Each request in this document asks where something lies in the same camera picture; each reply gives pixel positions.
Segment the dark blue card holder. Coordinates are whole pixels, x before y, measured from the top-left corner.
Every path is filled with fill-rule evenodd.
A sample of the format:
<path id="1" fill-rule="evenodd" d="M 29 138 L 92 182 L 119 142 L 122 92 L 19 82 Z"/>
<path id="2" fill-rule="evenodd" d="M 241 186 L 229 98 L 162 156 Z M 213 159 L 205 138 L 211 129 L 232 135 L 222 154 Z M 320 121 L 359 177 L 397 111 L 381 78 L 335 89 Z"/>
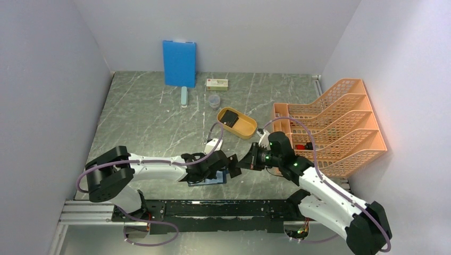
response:
<path id="1" fill-rule="evenodd" d="M 226 184 L 227 182 L 227 174 L 228 171 L 217 171 L 216 178 L 213 179 L 205 179 L 198 183 L 190 183 L 188 182 L 188 186 L 203 186 L 203 185 L 215 185 L 215 184 Z"/>

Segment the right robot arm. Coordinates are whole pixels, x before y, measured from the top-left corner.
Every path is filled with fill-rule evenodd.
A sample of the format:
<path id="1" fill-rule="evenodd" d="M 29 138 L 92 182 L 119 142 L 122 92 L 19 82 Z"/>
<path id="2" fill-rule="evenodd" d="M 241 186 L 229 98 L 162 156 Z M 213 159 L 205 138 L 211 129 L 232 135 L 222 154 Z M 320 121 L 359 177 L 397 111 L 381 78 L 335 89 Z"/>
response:
<path id="1" fill-rule="evenodd" d="M 254 142 L 237 167 L 255 171 L 276 167 L 285 179 L 300 187 L 305 197 L 288 204 L 291 219 L 304 216 L 321 223 L 342 237 L 353 254 L 391 249 L 392 233 L 381 204 L 367 203 L 331 181 L 313 162 L 295 154 L 283 132 L 271 133 L 268 140 L 267 147 Z"/>

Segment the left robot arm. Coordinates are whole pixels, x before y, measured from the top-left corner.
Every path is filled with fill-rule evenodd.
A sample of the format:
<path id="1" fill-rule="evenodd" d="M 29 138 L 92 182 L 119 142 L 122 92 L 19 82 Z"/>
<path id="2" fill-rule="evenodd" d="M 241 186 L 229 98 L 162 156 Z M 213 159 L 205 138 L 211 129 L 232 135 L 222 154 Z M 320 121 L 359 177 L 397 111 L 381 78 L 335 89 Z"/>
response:
<path id="1" fill-rule="evenodd" d="M 182 154 L 175 157 L 145 157 L 117 146 L 85 165 L 89 201 L 111 202 L 135 221 L 147 214 L 141 191 L 131 187 L 135 181 L 170 180 L 190 185 L 217 178 L 218 172 L 230 177 L 241 174 L 236 155 L 226 156 L 222 150 L 205 154 Z"/>

